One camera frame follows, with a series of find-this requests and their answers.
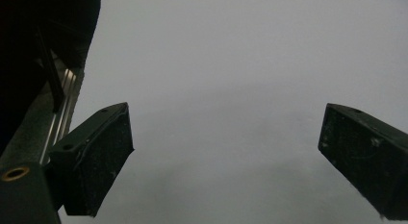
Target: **gray background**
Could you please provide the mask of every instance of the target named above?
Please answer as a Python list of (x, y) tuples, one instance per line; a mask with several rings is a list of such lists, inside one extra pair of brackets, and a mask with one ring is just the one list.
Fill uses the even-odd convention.
[(102, 0), (71, 128), (127, 101), (96, 218), (388, 223), (320, 154), (326, 103), (408, 131), (408, 0)]

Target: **gray surface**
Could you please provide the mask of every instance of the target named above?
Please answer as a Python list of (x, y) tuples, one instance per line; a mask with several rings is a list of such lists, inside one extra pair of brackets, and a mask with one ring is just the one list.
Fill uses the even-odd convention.
[(408, 0), (102, 0), (71, 127), (129, 102), (96, 218), (388, 223), (319, 153), (325, 104), (408, 131)]

